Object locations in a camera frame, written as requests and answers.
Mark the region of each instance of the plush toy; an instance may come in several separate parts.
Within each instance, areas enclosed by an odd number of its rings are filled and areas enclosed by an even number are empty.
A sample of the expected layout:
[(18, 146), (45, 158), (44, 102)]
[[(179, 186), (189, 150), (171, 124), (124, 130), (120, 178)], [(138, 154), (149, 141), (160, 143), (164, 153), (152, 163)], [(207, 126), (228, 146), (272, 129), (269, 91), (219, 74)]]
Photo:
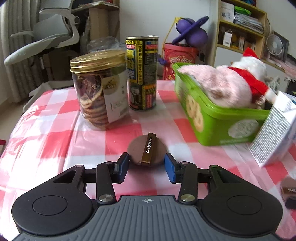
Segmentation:
[(261, 96), (273, 102), (276, 94), (264, 82), (266, 66), (250, 48), (240, 61), (230, 67), (209, 65), (184, 65), (180, 73), (192, 75), (216, 105), (229, 108), (251, 108)]
[(274, 93), (278, 93), (279, 92), (279, 88), (280, 88), (280, 77), (277, 76), (275, 78), (272, 78), (272, 77), (266, 77), (264, 79), (264, 82), (266, 83), (266, 85), (271, 88)]

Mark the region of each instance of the green plastic container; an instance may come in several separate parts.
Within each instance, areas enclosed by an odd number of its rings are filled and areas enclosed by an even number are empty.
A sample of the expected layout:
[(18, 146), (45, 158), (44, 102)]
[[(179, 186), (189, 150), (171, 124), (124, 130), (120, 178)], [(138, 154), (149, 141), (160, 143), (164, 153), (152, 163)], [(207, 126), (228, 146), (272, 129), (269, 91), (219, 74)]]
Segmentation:
[(188, 63), (173, 64), (175, 92), (199, 143), (214, 146), (253, 141), (269, 110), (215, 105), (190, 76), (178, 72), (178, 68), (185, 64)]

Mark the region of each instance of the table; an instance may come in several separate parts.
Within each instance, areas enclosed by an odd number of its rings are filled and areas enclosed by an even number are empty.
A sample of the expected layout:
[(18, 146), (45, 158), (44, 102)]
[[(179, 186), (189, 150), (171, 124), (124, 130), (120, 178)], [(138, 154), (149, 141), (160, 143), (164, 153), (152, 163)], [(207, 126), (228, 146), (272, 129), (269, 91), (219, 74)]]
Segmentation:
[[(296, 147), (281, 160), (259, 168), (246, 144), (206, 147), (197, 140), (174, 93), (171, 81), (157, 82), (157, 106), (147, 112), (130, 110), (118, 126), (94, 131), (86, 126), (75, 90), (45, 92), (21, 117), (0, 159), (0, 233), (9, 241), (18, 231), (11, 216), (17, 197), (76, 164), (94, 168), (105, 161), (116, 161), (137, 136), (155, 133), (174, 158), (195, 163), (199, 168), (219, 165), (268, 191), (283, 204), (280, 181), (296, 178)], [(124, 183), (114, 184), (120, 195), (177, 195), (179, 184), (171, 184), (163, 166), (129, 170)], [(207, 194), (199, 184), (198, 197)], [(96, 198), (94, 184), (86, 194)], [(284, 207), (277, 234), (296, 235), (296, 211)]]

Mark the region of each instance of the yellow string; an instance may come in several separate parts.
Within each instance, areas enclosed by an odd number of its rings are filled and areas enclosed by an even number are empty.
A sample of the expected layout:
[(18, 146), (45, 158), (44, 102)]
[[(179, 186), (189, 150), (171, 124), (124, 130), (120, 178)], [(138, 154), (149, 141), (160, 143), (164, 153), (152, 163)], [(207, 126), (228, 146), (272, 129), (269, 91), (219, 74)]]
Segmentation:
[(162, 52), (161, 52), (162, 57), (163, 57), (163, 51), (164, 51), (164, 47), (165, 47), (166, 39), (168, 38), (170, 32), (172, 31), (172, 28), (173, 28), (173, 26), (175, 25), (175, 23), (177, 23), (180, 19), (182, 19), (182, 18), (180, 18), (180, 17), (175, 17), (174, 22), (173, 22), (172, 26), (170, 27), (170, 30), (169, 30), (167, 36), (165, 37), (165, 40), (163, 41), (163, 49), (162, 49)]

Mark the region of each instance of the electric fan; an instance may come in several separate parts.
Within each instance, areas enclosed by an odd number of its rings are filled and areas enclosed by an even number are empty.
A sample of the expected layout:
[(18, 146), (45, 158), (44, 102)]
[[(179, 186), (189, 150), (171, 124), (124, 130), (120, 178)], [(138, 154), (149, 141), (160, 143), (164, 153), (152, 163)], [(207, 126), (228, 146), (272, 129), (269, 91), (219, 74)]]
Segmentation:
[(283, 44), (281, 42), (281, 39), (275, 34), (271, 34), (267, 37), (266, 47), (270, 54), (274, 56), (280, 55), (283, 51)]

